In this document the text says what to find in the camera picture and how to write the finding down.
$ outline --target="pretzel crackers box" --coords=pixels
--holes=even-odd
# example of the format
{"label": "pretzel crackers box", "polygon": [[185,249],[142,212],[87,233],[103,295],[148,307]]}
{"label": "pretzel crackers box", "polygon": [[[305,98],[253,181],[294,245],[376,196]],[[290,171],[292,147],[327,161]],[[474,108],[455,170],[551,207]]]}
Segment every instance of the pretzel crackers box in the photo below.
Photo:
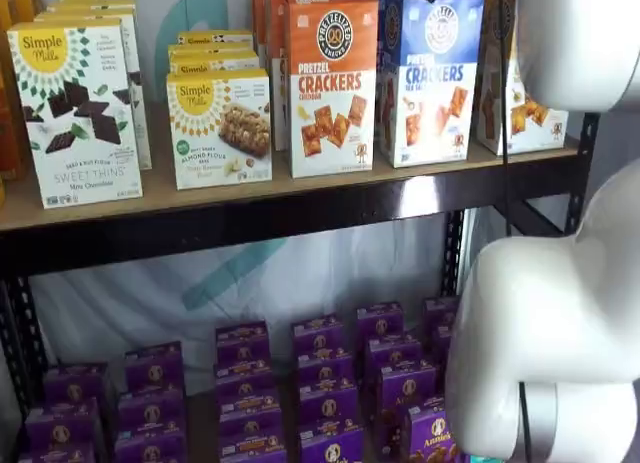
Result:
{"label": "pretzel crackers box", "polygon": [[335,313],[293,323],[293,348],[302,355],[322,348],[344,347],[342,322]]}
{"label": "pretzel crackers box", "polygon": [[216,328],[216,351],[218,363],[269,358],[267,324],[254,321]]}
{"label": "pretzel crackers box", "polygon": [[[507,33],[506,114],[507,148],[509,153],[562,148],[567,131],[569,113],[539,105],[526,93],[520,78],[516,26],[516,0],[503,0]],[[484,70],[479,104],[477,137],[490,150],[502,155],[501,81],[500,81],[500,25],[498,1],[485,11]]]}
{"label": "pretzel crackers box", "polygon": [[358,415],[358,390],[350,378],[334,378],[299,388],[298,418],[301,424],[322,418],[351,418]]}
{"label": "pretzel crackers box", "polygon": [[282,424],[277,390],[262,390],[250,395],[223,396],[220,406],[220,436],[255,433]]}
{"label": "pretzel crackers box", "polygon": [[287,449],[280,427],[274,426],[251,434],[236,434],[220,438],[218,443],[220,463],[285,463]]}
{"label": "pretzel crackers box", "polygon": [[453,441],[444,411],[444,398],[434,397],[421,404],[404,408],[400,430],[400,456],[402,461],[465,461]]}
{"label": "pretzel crackers box", "polygon": [[276,151],[289,148],[289,101],[286,86],[287,56],[284,36],[285,0],[264,0],[267,67],[271,82],[272,134]]}
{"label": "pretzel crackers box", "polygon": [[298,429],[300,460],[324,463],[363,461],[364,429],[358,420],[325,419]]}
{"label": "pretzel crackers box", "polygon": [[124,355],[124,372],[129,391],[169,384],[184,388],[182,345],[174,341],[129,351]]}
{"label": "pretzel crackers box", "polygon": [[394,167],[467,157],[484,0],[387,0],[380,105]]}
{"label": "pretzel crackers box", "polygon": [[171,74],[167,98],[178,190],[271,180],[264,70]]}
{"label": "pretzel crackers box", "polygon": [[294,178],[370,170],[377,0],[287,0]]}

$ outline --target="cracker image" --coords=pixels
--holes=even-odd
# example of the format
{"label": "cracker image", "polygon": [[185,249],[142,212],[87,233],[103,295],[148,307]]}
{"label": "cracker image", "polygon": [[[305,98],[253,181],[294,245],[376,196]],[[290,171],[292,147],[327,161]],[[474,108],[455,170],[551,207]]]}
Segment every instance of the cracker image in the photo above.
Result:
{"label": "cracker image", "polygon": [[269,153],[269,121],[243,106],[225,106],[218,135],[229,146],[256,158]]}
{"label": "cracker image", "polygon": [[411,115],[407,117],[407,146],[413,146],[420,142],[420,123],[422,115]]}
{"label": "cracker image", "polygon": [[439,106],[438,111],[436,112],[435,118],[435,128],[436,134],[440,136],[447,126],[447,122],[449,121],[449,109],[444,106]]}
{"label": "cracker image", "polygon": [[307,158],[317,155],[318,153],[322,153],[320,137],[318,136],[318,127],[315,123],[313,125],[302,127],[302,146],[304,148],[304,156]]}
{"label": "cracker image", "polygon": [[345,118],[344,115],[338,113],[336,121],[333,122],[333,129],[331,130],[331,135],[329,135],[329,141],[338,148],[342,148],[350,126],[351,121]]}
{"label": "cracker image", "polygon": [[329,105],[318,108],[313,112],[316,117],[316,126],[318,128],[318,137],[330,137],[333,130],[333,118],[331,116],[331,107]]}
{"label": "cracker image", "polygon": [[367,100],[358,95],[353,95],[351,108],[349,109],[349,121],[360,128],[364,112],[367,109]]}
{"label": "cracker image", "polygon": [[464,102],[466,101],[468,94],[468,90],[460,88],[459,86],[456,86],[456,89],[453,91],[451,104],[449,105],[449,112],[456,118],[460,118],[460,114],[462,113],[462,108],[464,107]]}

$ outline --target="bunny logo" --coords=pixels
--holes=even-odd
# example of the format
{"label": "bunny logo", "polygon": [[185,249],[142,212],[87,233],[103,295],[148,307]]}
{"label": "bunny logo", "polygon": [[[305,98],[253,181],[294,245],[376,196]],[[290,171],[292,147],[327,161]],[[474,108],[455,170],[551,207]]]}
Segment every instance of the bunny logo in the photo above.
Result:
{"label": "bunny logo", "polygon": [[387,332],[387,320],[376,321],[376,333],[378,335],[384,335]]}
{"label": "bunny logo", "polygon": [[416,392],[416,380],[407,380],[402,385],[402,392],[406,396],[411,396]]}
{"label": "bunny logo", "polygon": [[142,461],[158,461],[160,459],[160,448],[157,446],[147,446],[142,453]]}
{"label": "bunny logo", "polygon": [[322,403],[322,414],[324,416],[331,417],[335,415],[337,409],[338,409],[338,405],[336,404],[336,400],[333,400],[333,399],[324,400],[324,403]]}
{"label": "bunny logo", "polygon": [[334,443],[324,452],[324,459],[327,463],[337,463],[340,459],[340,445]]}
{"label": "bunny logo", "polygon": [[149,368],[149,379],[151,381],[160,381],[163,376],[162,367],[159,365],[153,365]]}
{"label": "bunny logo", "polygon": [[318,379],[319,380],[328,380],[329,378],[331,378],[331,368],[329,368],[328,366],[325,366],[324,368],[321,368],[320,371],[318,372]]}
{"label": "bunny logo", "polygon": [[253,388],[251,387],[251,383],[243,383],[240,385],[240,388],[238,389],[238,394],[248,395],[252,391],[253,391]]}
{"label": "bunny logo", "polygon": [[260,425],[257,421],[247,421],[247,424],[244,425],[245,433],[254,433],[260,430]]}
{"label": "bunny logo", "polygon": [[67,395],[71,401],[80,401],[82,399],[82,388],[78,385],[69,385]]}
{"label": "bunny logo", "polygon": [[147,423],[157,423],[160,419],[160,408],[156,405],[147,406],[144,409],[144,421]]}
{"label": "bunny logo", "polygon": [[316,350],[319,350],[320,348],[324,348],[325,346],[327,346],[327,338],[324,335],[316,336],[313,340],[313,347]]}
{"label": "bunny logo", "polygon": [[66,426],[58,425],[53,428],[51,436],[53,436],[53,441],[56,443],[67,443],[71,438],[71,432]]}

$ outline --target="chocolate piece image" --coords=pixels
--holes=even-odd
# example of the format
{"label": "chocolate piece image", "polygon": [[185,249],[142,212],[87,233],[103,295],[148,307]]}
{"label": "chocolate piece image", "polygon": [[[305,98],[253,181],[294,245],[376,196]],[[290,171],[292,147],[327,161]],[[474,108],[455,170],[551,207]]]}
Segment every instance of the chocolate piece image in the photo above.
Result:
{"label": "chocolate piece image", "polygon": [[54,153],[56,151],[65,150],[71,146],[75,139],[76,137],[70,131],[60,133],[53,137],[51,143],[49,143],[49,146],[45,150],[45,153]]}
{"label": "chocolate piece image", "polygon": [[87,87],[73,83],[72,81],[64,82],[64,92],[67,95],[67,101],[72,106],[81,106],[85,101],[89,100],[89,90],[87,90]]}
{"label": "chocolate piece image", "polygon": [[116,90],[113,92],[113,96],[118,98],[125,105],[131,104],[131,96],[129,95],[129,90]]}
{"label": "chocolate piece image", "polygon": [[67,95],[64,92],[50,96],[47,101],[49,102],[49,108],[54,118],[58,118],[73,110],[73,105],[67,101]]}
{"label": "chocolate piece image", "polygon": [[101,115],[108,106],[109,103],[104,101],[87,100],[78,107],[73,116],[84,116],[88,118],[92,115]]}
{"label": "chocolate piece image", "polygon": [[115,145],[121,143],[118,125],[116,125],[114,117],[91,115],[91,123],[93,124],[93,133],[98,140],[107,141]]}
{"label": "chocolate piece image", "polygon": [[23,106],[22,107],[22,114],[24,115],[24,121],[26,122],[33,122],[33,123],[42,123],[44,120],[42,119],[42,117],[38,114],[35,114],[35,111],[33,111],[33,108],[30,106]]}

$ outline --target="black shelf frame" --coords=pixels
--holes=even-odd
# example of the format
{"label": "black shelf frame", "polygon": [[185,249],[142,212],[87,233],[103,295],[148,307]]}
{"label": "black shelf frame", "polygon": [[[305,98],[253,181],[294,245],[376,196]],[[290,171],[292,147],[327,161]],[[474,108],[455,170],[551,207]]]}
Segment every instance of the black shelf frame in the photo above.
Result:
{"label": "black shelf frame", "polygon": [[[598,124],[598,114],[584,116],[575,155],[510,165],[510,214],[521,233],[559,237],[577,230]],[[23,421],[44,397],[48,368],[31,275],[445,213],[440,292],[453,295],[464,210],[504,212],[504,184],[504,169],[493,166],[0,232],[6,255],[0,260],[0,341]],[[560,194],[569,194],[563,229],[527,202]]]}

